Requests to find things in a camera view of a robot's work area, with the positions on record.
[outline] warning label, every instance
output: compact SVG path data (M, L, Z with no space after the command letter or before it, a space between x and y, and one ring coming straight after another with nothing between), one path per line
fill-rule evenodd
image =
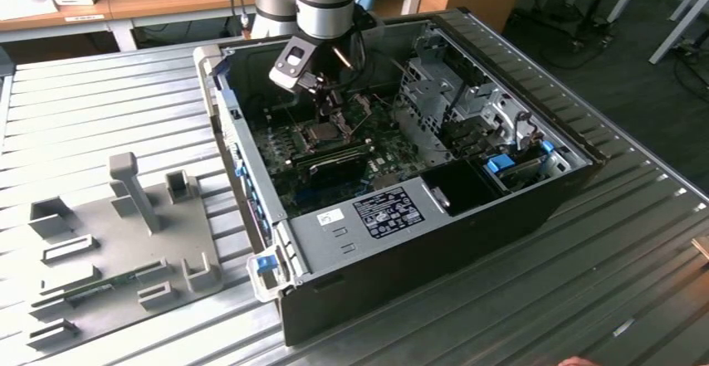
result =
M369 234L377 239L425 221L403 188L395 188L354 203L354 209L367 226Z

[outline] gray carpet floor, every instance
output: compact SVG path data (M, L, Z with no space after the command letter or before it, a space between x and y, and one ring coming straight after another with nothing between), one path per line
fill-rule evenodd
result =
M617 0L604 0L600 15ZM633 0L613 27L614 40L581 68L566 70L548 61L570 66L592 56L593 47L574 55L569 37L526 18L511 18L506 38L558 77L572 90L621 126L689 180L709 192L709 101L698 99L674 76L676 57L668 54L654 66L648 62L654 49L673 30L668 21L676 0ZM589 0L578 6L586 10ZM696 37L709 27L698 19L686 35ZM684 67L681 81L696 91L706 91Z

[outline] blue tab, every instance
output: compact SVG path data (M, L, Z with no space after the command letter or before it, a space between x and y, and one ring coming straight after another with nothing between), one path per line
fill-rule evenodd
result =
M487 160L487 168L490 169L490 171L493 171L493 173L498 173L499 171L513 166L514 160L510 159L510 156L507 154L499 154L497 156L493 156L490 160Z
M258 269L256 273L260 275L267 271L272 271L278 268L276 256L260 256L256 259Z
M554 151L554 144L549 140L542 141L542 150L549 154Z

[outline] slotted metal table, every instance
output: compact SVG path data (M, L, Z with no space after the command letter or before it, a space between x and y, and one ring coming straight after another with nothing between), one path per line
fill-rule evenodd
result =
M24 345L35 250L31 201L111 196L108 154L134 151L140 181L199 177L226 288L55 354L41 364L600 364L706 362L709 271L690 244L706 197L514 47L459 11L442 15L612 160L540 231L453 276L298 347L256 301L251 249L199 96L199 44L19 66L3 83L0 354Z

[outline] green circuit board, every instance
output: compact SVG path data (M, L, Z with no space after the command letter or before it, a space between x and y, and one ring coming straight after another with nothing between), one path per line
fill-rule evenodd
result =
M341 129L335 134L329 123L315 120L252 132L291 217L391 186L426 169L417 147L394 124L390 111L385 103L351 102L342 111L353 130L350 136ZM349 164L353 172L342 181L314 187L313 171L333 160L354 160Z

